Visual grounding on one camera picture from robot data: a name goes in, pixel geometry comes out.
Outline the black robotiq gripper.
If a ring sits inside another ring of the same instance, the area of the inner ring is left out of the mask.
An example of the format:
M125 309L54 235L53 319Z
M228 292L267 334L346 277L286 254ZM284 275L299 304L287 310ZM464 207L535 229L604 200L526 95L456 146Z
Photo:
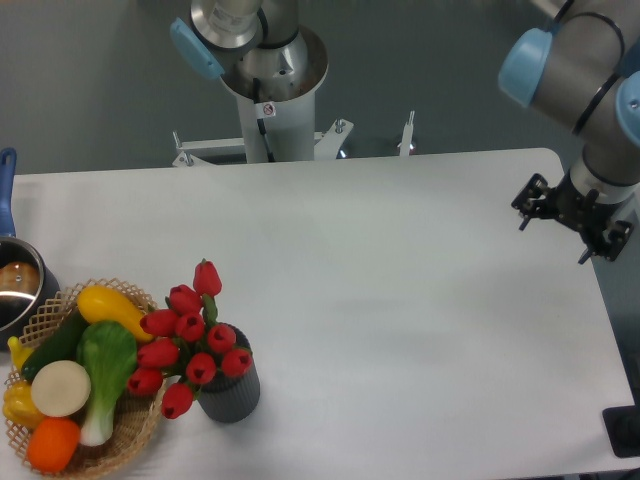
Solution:
M599 203L600 193L595 189L580 193L569 173L549 191L546 179L539 173L533 174L511 202L521 218L518 229L524 231L532 219L549 219L549 204L553 217L578 232L583 240L585 250L579 264L592 257L615 261L632 234L631 222L609 222L616 205Z

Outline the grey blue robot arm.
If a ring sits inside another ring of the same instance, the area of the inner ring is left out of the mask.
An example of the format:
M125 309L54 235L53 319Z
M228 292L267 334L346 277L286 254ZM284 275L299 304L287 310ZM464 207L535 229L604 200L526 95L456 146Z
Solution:
M195 1L170 27L199 75L235 96L250 163L335 158L351 131L337 120L315 130L315 93L328 70L320 38L299 22L294 1ZM621 208L639 185L639 56L635 1L564 1L548 30L514 44L500 89L582 138L581 157L556 186L534 175L513 201L524 221L552 219L577 232L585 257L615 260L633 226Z

